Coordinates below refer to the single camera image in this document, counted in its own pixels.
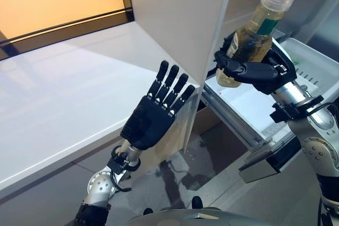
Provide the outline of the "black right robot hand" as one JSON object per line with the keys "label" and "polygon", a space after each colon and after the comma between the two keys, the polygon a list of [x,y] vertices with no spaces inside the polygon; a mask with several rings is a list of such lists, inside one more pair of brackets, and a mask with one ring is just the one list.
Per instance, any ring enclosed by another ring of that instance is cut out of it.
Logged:
{"label": "black right robot hand", "polygon": [[275,39],[272,40],[272,46],[261,62],[229,58],[226,52],[232,40],[233,34],[225,37],[222,47],[215,53],[218,69],[228,77],[240,83],[252,84],[266,95],[297,78],[293,62]]}

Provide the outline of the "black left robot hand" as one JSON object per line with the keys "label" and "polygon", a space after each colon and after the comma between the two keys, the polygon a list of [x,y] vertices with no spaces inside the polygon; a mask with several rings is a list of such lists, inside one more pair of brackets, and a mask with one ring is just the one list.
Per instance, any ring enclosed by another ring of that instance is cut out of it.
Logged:
{"label": "black left robot hand", "polygon": [[182,90],[188,80],[183,73],[173,89],[170,89],[179,73],[179,67],[169,63],[160,63],[159,71],[147,94],[143,96],[132,115],[122,128],[120,136],[133,147],[147,150],[156,145],[172,126],[176,114],[195,91],[193,85]]}

